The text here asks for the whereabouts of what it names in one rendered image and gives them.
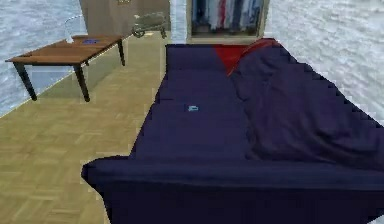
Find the brown wooden door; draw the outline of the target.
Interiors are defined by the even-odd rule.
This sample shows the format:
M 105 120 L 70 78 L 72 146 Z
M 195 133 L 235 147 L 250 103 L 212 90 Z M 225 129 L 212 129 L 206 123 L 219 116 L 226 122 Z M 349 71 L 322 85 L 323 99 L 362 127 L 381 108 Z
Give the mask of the brown wooden door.
M 170 0 L 79 0 L 89 35 L 129 36 L 135 16 L 163 12 L 170 29 Z

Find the dark blue sofa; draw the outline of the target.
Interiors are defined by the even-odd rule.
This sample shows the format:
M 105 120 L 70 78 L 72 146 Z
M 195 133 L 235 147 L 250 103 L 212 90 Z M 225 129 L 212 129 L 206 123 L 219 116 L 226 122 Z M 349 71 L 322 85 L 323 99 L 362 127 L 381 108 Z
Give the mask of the dark blue sofa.
M 281 44 L 230 76 L 214 45 L 168 45 L 131 152 L 82 168 L 110 224 L 384 218 L 384 126 Z

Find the red cushion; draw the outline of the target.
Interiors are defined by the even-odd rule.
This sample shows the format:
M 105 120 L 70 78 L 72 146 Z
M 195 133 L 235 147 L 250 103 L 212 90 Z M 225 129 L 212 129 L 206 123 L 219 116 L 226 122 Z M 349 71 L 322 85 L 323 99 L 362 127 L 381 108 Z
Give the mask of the red cushion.
M 214 49 L 226 69 L 226 75 L 230 76 L 237 67 L 240 59 L 246 54 L 258 49 L 270 46 L 280 46 L 274 38 L 261 38 L 251 44 L 215 44 Z

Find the brown wooden table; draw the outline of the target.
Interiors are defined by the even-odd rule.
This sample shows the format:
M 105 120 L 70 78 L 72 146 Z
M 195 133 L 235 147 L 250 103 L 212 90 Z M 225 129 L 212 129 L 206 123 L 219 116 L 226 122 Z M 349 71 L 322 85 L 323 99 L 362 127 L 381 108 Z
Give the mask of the brown wooden table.
M 73 43 L 67 43 L 66 39 L 54 42 L 41 48 L 7 59 L 14 65 L 21 81 L 23 82 L 30 98 L 37 100 L 37 95 L 29 79 L 26 65 L 31 66 L 72 66 L 74 68 L 78 84 L 84 100 L 90 101 L 90 95 L 83 74 L 82 65 L 89 65 L 89 61 L 107 51 L 114 45 L 118 46 L 119 57 L 122 65 L 125 65 L 125 55 L 122 35 L 76 35 Z M 97 39 L 96 44 L 82 44 L 85 39 Z

